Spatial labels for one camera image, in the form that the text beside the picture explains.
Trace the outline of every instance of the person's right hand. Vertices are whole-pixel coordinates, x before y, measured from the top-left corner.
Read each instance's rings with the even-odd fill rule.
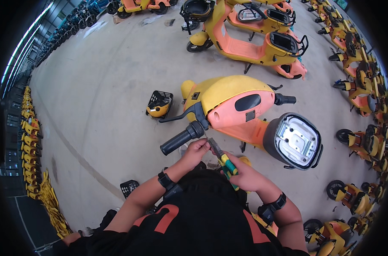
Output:
[[[241,161],[238,157],[224,151],[231,162],[237,167],[238,174],[230,178],[230,182],[244,191],[258,191],[263,183],[263,175]]]

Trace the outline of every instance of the black t-shirt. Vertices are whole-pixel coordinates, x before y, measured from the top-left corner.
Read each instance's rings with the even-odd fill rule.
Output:
[[[229,193],[221,187],[208,191],[203,182],[201,186],[163,201],[156,213],[136,220],[128,233],[92,236],[89,255],[309,255],[282,247],[238,203],[229,183]]]

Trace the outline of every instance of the row of parked scooters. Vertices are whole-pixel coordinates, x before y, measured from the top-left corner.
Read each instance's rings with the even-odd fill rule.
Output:
[[[114,14],[119,8],[117,0],[83,0],[75,7],[70,14],[62,21],[60,26],[56,28],[50,38],[40,49],[37,66],[45,60],[52,51],[56,50],[62,43],[69,39],[72,35],[77,34],[80,29],[91,27],[97,22],[97,16],[107,11],[109,14]]]
[[[41,164],[39,158],[41,157],[42,147],[40,140],[43,138],[40,133],[40,124],[34,113],[32,98],[30,96],[30,88],[27,85],[23,95],[22,112],[21,112],[21,129],[19,135],[21,136],[22,152],[22,168],[23,177],[26,182],[27,196],[37,199],[37,194],[40,191],[39,184],[41,183]]]
[[[341,202],[356,215],[346,223],[344,220],[332,220],[322,223],[311,219],[304,223],[305,239],[309,243],[318,243],[324,255],[348,256],[356,242],[350,243],[353,232],[364,235],[371,227],[376,212],[375,204],[383,202],[384,187],[388,182],[388,89],[383,75],[371,53],[366,53],[366,44],[354,24],[346,20],[331,6],[328,0],[301,0],[310,3],[308,11],[317,12],[316,23],[325,26],[319,34],[329,34],[337,50],[329,57],[331,61],[341,61],[343,70],[351,80],[340,79],[333,87],[348,91],[349,101],[358,114],[366,117],[374,115],[377,125],[369,125],[366,131],[352,132],[341,129],[337,139],[349,146],[349,157],[356,153],[373,168],[379,177],[379,183],[364,182],[360,188],[355,184],[340,180],[328,184],[326,192],[331,200]]]

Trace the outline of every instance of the black basket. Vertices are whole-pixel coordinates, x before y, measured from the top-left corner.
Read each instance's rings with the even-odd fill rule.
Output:
[[[120,184],[121,191],[123,192],[123,195],[125,199],[131,194],[131,192],[136,189],[140,184],[136,182],[135,180],[131,179],[128,182],[124,182]]]
[[[167,93],[167,92],[162,92],[160,90],[155,90],[152,92],[150,101],[148,102],[148,105],[147,105],[147,106],[149,106],[151,103],[156,102],[157,100],[164,101],[166,98],[170,99],[170,106],[168,107],[166,114],[159,117],[161,119],[166,118],[168,113],[170,112],[171,103],[173,102],[174,95],[172,93]]]
[[[196,21],[196,22],[205,22],[212,15],[212,11],[214,10],[214,5],[215,5],[215,2],[210,1],[209,2],[210,12],[208,13],[208,15],[201,15],[201,16],[195,15],[194,13],[190,13],[189,11],[184,9],[184,4],[181,6],[180,15],[184,18],[184,21],[187,24],[188,34],[191,35],[191,30],[189,28],[189,21],[191,20],[191,21]]]

